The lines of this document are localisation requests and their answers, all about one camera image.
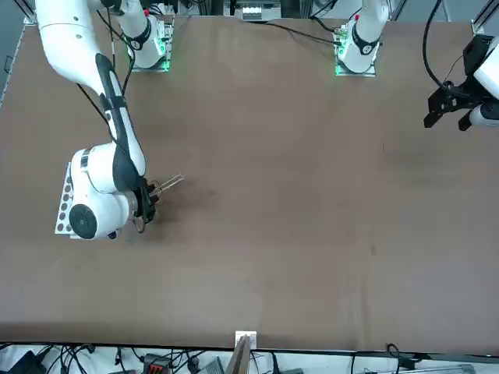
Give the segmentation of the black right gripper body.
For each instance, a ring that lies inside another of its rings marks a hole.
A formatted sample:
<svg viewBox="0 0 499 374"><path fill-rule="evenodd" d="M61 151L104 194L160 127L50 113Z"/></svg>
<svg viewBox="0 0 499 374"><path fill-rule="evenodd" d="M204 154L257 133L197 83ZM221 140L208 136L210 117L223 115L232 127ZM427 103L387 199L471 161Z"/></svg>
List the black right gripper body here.
<svg viewBox="0 0 499 374"><path fill-rule="evenodd" d="M139 178L138 188L135 189L138 204L135 217L140 217L144 225L149 224L156 213L157 196L154 194L155 189L155 185L150 184L146 178Z"/></svg>

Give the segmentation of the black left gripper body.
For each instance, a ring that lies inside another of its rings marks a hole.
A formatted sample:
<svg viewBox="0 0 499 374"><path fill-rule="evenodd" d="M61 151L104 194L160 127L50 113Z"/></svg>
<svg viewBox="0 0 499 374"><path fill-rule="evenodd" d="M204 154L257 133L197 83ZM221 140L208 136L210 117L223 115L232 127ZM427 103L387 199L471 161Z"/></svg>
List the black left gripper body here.
<svg viewBox="0 0 499 374"><path fill-rule="evenodd" d="M474 108L487 99L487 91L473 77L467 76L459 85L445 80L443 98L439 108L443 111L456 111L459 108Z"/></svg>

